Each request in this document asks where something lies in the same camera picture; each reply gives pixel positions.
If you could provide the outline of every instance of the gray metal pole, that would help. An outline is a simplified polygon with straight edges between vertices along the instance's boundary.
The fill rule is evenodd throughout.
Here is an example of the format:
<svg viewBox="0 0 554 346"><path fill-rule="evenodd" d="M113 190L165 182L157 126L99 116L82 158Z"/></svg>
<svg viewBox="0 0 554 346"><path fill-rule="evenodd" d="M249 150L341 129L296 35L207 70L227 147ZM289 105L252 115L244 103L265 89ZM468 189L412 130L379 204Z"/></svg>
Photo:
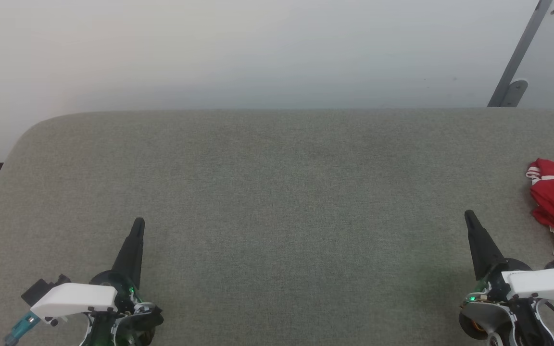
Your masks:
<svg viewBox="0 0 554 346"><path fill-rule="evenodd" d="M510 83L516 74L516 70L521 64L523 57L525 57L527 48L529 48L529 44L534 39L536 31L538 31L538 28L540 27L540 24L552 2L553 0L539 0L534 13L529 19L529 23L527 23L527 26L525 27L525 31L523 31L523 35L521 35L521 39L514 49L514 53L512 53L512 57L510 57L510 61L504 70L504 74L501 79L499 79L499 83L497 83L495 92L493 93L493 96L491 96L491 100L489 101L487 107L501 107L502 101L506 96L506 92L508 92L508 88L510 87Z"/></svg>

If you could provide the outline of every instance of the gray fabric surface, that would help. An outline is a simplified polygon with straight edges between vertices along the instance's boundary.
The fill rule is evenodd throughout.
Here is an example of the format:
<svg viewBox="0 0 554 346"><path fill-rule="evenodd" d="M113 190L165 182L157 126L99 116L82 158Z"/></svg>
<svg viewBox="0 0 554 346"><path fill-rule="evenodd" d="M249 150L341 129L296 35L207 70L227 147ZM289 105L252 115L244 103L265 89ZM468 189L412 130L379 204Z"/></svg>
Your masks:
<svg viewBox="0 0 554 346"><path fill-rule="evenodd" d="M554 160L554 111L76 114L39 123L0 173L0 344L20 294L109 269L147 222L141 293L154 344L481 345L463 212L541 269L528 164ZM549 324L554 328L554 317ZM28 345L77 345L82 317Z"/></svg>

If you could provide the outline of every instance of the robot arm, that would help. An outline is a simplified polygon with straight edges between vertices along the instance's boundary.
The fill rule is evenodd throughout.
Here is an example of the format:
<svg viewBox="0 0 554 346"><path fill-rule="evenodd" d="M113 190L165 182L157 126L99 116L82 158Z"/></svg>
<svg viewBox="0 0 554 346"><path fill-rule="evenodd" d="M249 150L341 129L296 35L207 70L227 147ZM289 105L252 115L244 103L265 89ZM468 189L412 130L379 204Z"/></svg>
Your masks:
<svg viewBox="0 0 554 346"><path fill-rule="evenodd" d="M533 271L504 258L473 211L465 214L476 279L474 293L462 304L459 322L475 339L493 346L554 346L554 332L541 320L539 307L554 301L554 268Z"/></svg>
<svg viewBox="0 0 554 346"><path fill-rule="evenodd" d="M164 321L161 309L138 295L145 221L137 218L123 242L112 269L97 274L89 284L71 283L63 274L55 283L40 279L24 294L31 307L4 339L15 346L38 322L51 326L58 318L83 313L88 328L82 346L148 346L155 327Z"/></svg>

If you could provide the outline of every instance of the white plastic cover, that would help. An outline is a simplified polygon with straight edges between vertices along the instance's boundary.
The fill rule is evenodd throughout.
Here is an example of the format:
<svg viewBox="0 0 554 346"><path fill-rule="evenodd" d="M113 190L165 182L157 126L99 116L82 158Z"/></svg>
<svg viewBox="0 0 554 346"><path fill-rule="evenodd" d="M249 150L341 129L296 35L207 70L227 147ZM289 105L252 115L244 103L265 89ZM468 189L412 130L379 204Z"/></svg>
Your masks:
<svg viewBox="0 0 554 346"><path fill-rule="evenodd" d="M526 298L537 293L540 298L554 300L554 269L503 272L502 275L512 288L508 297L518 294Z"/></svg>
<svg viewBox="0 0 554 346"><path fill-rule="evenodd" d="M31 312L41 319L44 317L61 317L88 311L108 311L113 308L117 291L106 285L64 283L53 287L42 299L31 307Z"/></svg>

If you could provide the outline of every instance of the blue connector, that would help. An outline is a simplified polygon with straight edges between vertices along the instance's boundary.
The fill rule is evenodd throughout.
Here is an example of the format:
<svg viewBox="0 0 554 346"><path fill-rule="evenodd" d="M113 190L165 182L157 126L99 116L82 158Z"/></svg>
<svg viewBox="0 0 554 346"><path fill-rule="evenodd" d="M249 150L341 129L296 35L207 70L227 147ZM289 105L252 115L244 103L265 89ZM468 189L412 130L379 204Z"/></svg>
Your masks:
<svg viewBox="0 0 554 346"><path fill-rule="evenodd" d="M12 332L6 335L4 339L5 346L16 346L18 339L20 339L25 333L35 327L40 322L40 317L37 317L34 313L29 311L24 315L12 328Z"/></svg>

